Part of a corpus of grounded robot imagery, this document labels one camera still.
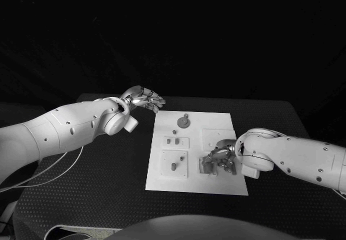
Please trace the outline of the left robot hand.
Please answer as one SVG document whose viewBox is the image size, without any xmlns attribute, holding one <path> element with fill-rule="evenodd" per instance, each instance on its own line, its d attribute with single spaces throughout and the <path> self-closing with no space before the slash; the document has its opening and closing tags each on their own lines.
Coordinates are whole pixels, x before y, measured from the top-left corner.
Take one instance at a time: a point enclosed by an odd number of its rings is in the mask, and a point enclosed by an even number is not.
<svg viewBox="0 0 346 240">
<path fill-rule="evenodd" d="M 130 111 L 140 107 L 153 111 L 156 114 L 166 104 L 163 97 L 140 85 L 128 88 L 121 94 L 120 99 L 127 103 Z"/>
</svg>

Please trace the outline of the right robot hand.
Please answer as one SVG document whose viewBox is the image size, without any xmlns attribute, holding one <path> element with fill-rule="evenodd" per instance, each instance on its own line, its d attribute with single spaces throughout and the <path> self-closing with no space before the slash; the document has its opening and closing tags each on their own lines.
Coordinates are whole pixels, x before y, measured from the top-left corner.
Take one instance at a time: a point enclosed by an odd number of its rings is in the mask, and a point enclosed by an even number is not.
<svg viewBox="0 0 346 240">
<path fill-rule="evenodd" d="M 200 165 L 205 174 L 213 175 L 216 173 L 216 167 L 219 167 L 226 173 L 237 175 L 235 144 L 237 140 L 234 139 L 221 140 L 209 154 L 202 157 Z"/>
</svg>

